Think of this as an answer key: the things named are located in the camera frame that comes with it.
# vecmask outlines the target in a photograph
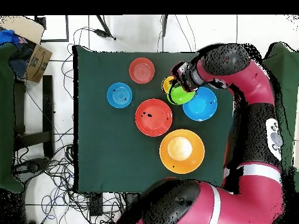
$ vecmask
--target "white stripe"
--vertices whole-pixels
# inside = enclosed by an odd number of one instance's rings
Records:
[[[272,168],[261,164],[247,164],[240,167],[244,167],[243,176],[246,175],[258,175],[270,178],[281,184],[280,173]]]
[[[212,187],[214,193],[214,209],[209,224],[217,224],[220,216],[220,207],[221,207],[220,194],[214,186],[212,185],[210,186]]]

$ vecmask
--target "red bowl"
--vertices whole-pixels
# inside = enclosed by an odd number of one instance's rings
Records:
[[[134,82],[147,83],[154,77],[155,67],[147,58],[136,58],[128,72]]]
[[[157,137],[166,133],[171,127],[172,112],[164,101],[149,99],[138,106],[135,122],[143,134]]]

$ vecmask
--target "green cup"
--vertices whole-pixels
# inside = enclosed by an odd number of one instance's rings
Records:
[[[184,91],[180,83],[177,83],[174,87],[172,87],[169,90],[167,94],[167,99],[170,103],[174,105],[182,105],[191,100],[194,95],[195,91],[187,93],[186,91]]]

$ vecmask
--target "green fabric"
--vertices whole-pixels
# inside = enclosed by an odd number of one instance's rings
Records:
[[[170,104],[161,89],[163,78],[179,61],[190,61],[191,53],[91,52],[77,46],[79,73],[79,184],[80,192],[142,192],[156,181],[175,176],[210,182],[219,186],[223,160],[232,123],[232,95],[227,90],[210,89],[218,109],[206,121],[185,116],[182,106]],[[140,85],[131,80],[128,69],[138,58],[150,59],[155,66],[152,81]],[[133,100],[123,109],[112,107],[106,92],[115,82],[131,87]],[[194,131],[203,140],[206,154],[195,171],[178,175],[169,171],[159,157],[159,146],[166,134],[149,137],[135,124],[137,107],[150,98],[166,102],[173,114],[170,133],[176,129]]]
[[[11,43],[0,45],[0,188],[21,193],[23,184],[12,177],[15,113],[13,106],[14,74],[8,61],[16,52]]]
[[[299,53],[290,51],[283,43],[270,46],[263,61],[279,82],[282,102],[276,101],[277,118],[280,124],[284,145],[281,148],[283,167],[288,169],[292,164],[297,92],[299,87]],[[299,171],[295,174],[296,190],[299,192]]]

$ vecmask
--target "green bowl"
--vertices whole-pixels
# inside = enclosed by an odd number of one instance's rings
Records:
[[[187,93],[183,90],[181,86],[173,87],[171,91],[167,94],[167,99],[170,103],[174,105],[182,105],[190,101],[195,95],[195,91]]]

